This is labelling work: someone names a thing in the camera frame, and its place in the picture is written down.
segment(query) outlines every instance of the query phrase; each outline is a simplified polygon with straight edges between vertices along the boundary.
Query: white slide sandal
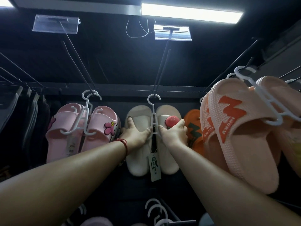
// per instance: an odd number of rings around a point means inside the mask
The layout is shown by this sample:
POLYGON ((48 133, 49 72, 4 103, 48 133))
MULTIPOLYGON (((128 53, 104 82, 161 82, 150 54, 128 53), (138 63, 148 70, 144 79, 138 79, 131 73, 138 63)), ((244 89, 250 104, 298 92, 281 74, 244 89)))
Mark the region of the white slide sandal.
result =
MULTIPOLYGON (((158 124, 162 125, 164 128, 171 128, 170 125, 166 124, 166 120, 169 117, 175 121, 174 125, 181 120, 181 114, 179 111, 171 105, 162 105, 156 110, 156 115, 158 118, 158 124)), ((156 135, 157 149, 159 154, 161 171, 166 175, 175 174, 179 170, 179 165, 175 162, 168 148, 164 145, 161 137, 156 135)))
MULTIPOLYGON (((144 132, 151 125, 152 111, 146 105, 139 105, 132 108, 126 115, 125 128, 128 128, 127 118, 131 116, 139 132, 144 132)), ((134 176, 146 175, 149 171, 148 155, 151 153, 152 137, 137 151, 126 157, 126 164, 130 173, 134 176)))

